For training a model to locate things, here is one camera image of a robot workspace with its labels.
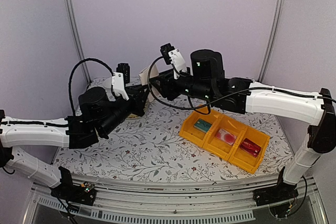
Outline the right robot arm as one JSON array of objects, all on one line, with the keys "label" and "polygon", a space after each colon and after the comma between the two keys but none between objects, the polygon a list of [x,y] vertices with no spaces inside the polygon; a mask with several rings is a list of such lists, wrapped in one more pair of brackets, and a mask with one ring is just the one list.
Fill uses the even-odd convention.
[{"label": "right robot arm", "polygon": [[183,94],[205,101],[225,111],[265,113],[306,122],[306,137],[293,160],[279,175],[280,183],[271,190],[276,201],[291,194],[304,173],[322,154],[335,148],[334,100],[328,89],[302,92],[276,88],[246,78],[226,78],[222,55],[210,49],[191,54],[191,67],[178,49],[170,45],[161,48],[161,58],[172,67],[158,76],[147,76],[150,90],[157,89],[154,98],[169,105]]}]

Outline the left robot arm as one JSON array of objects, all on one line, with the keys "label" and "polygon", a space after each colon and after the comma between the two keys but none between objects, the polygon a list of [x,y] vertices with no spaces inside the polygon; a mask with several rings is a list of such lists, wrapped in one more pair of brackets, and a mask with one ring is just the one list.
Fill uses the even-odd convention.
[{"label": "left robot arm", "polygon": [[5,116],[1,110],[1,167],[20,171],[73,200],[78,188],[73,185],[71,172],[61,166],[52,167],[26,153],[21,146],[87,148],[101,138],[108,139],[130,114],[143,116],[148,94],[145,87],[135,85],[110,101],[104,88],[94,87],[79,96],[80,115],[56,120],[19,120]]}]

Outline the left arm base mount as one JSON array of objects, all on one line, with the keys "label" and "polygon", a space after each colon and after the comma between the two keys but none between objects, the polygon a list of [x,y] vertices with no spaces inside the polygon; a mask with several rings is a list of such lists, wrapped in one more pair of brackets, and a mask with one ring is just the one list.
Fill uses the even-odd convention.
[{"label": "left arm base mount", "polygon": [[83,182],[80,185],[75,185],[72,181],[71,172],[68,169],[61,166],[58,169],[61,175],[60,185],[51,188],[51,195],[66,202],[93,206],[97,195],[95,184]]}]

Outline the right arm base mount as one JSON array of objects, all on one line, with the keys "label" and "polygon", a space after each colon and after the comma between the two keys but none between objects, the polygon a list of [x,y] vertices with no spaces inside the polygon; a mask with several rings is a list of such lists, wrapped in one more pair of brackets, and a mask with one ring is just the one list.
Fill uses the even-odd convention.
[{"label": "right arm base mount", "polygon": [[297,185],[289,185],[283,181],[284,171],[285,167],[281,169],[277,183],[274,186],[255,189],[253,191],[253,200],[257,206],[265,206],[289,200],[286,204],[269,207],[270,214],[278,220],[287,219],[289,216],[296,214],[305,203],[308,192],[307,180],[302,176],[301,178],[305,184],[304,196],[299,206],[295,206],[299,196]]}]

